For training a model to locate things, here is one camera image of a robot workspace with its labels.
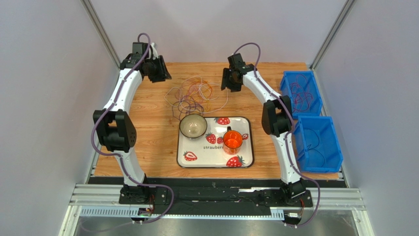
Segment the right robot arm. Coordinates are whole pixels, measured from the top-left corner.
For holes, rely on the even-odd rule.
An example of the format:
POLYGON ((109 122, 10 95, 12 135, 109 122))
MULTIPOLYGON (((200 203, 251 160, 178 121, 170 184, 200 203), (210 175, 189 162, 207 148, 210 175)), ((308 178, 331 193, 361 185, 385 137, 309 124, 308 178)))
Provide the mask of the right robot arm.
POLYGON ((291 114, 291 99, 282 96, 271 88, 261 77, 253 64, 247 64, 241 54, 228 57, 229 66, 224 68, 222 76, 222 89, 238 92, 242 86, 247 87, 261 102, 261 124, 264 132, 273 141, 283 182, 281 200, 286 205, 299 203, 306 192, 301 173, 292 145, 292 128, 294 120, 291 114))

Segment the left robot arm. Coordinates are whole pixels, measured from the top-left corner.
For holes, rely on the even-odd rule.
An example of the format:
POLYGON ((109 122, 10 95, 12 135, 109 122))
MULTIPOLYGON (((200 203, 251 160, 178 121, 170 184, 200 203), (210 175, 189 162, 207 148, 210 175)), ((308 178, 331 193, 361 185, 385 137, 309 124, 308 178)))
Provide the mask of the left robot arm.
POLYGON ((141 202, 150 197, 147 177, 136 157, 136 128, 129 116, 135 93, 143 79, 148 77, 153 83, 171 78, 164 62, 158 54, 155 43, 134 42, 130 53, 120 64, 117 86, 110 101, 102 110, 93 113, 93 135, 108 151, 107 156, 116 158, 124 177, 120 191, 122 198, 141 202))

